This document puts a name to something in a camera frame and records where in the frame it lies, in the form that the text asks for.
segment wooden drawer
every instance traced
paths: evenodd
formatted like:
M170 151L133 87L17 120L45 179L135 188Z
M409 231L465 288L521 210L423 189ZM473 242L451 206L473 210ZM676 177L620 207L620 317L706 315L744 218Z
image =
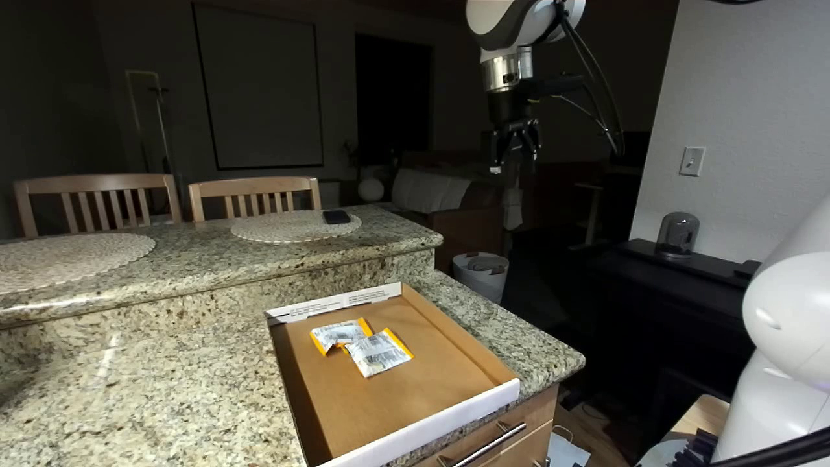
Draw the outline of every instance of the wooden drawer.
M543 465L556 415L556 394L557 387L549 387L519 403L515 408L504 410L496 420L480 426L477 432L427 456L423 465Z

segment chair back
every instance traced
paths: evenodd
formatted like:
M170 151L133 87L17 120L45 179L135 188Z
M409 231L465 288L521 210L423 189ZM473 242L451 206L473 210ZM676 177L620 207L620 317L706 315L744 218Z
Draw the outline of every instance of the chair back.
M189 185L191 220L205 220L205 198L220 198L226 218L248 218L295 210L299 196L312 198L312 210L322 210L316 177L252 177L252 179L212 179Z
M15 203L27 240L38 237L32 198L56 196L69 234L81 234L151 227L151 193L164 193L168 220L182 224L170 173L67 173L15 181Z

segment round placemat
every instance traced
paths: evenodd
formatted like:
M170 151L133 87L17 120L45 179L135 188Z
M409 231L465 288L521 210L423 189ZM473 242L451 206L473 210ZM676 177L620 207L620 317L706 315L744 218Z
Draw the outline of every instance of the round placemat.
M0 244L0 297L86 280L154 253L138 234L45 237Z
M347 237L361 228L361 218L347 214L349 224L325 224L322 210L288 210L256 218L237 218L231 234L260 244L301 244L331 237Z

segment kitchen island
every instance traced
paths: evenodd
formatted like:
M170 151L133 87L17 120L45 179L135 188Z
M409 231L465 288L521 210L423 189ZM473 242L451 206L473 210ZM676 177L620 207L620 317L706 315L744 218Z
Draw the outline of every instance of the kitchen island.
M107 275L0 297L0 465L305 465L264 312L409 282L519 376L556 387L583 355L432 271L440 237L379 207L312 244L228 224L154 227ZM443 437L394 465L451 445Z

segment drawer handle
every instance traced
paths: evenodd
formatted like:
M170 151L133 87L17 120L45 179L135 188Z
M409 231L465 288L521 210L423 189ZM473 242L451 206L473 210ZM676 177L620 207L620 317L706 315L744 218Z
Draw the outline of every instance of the drawer handle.
M497 428L504 432L500 437L491 439L486 447L470 451L465 459L453 463L449 456L440 456L443 467L467 467L477 459L482 459L488 451L497 448L500 445L510 441L514 437L519 437L521 432L527 432L527 424L519 424L514 428L508 428L506 424L497 424Z

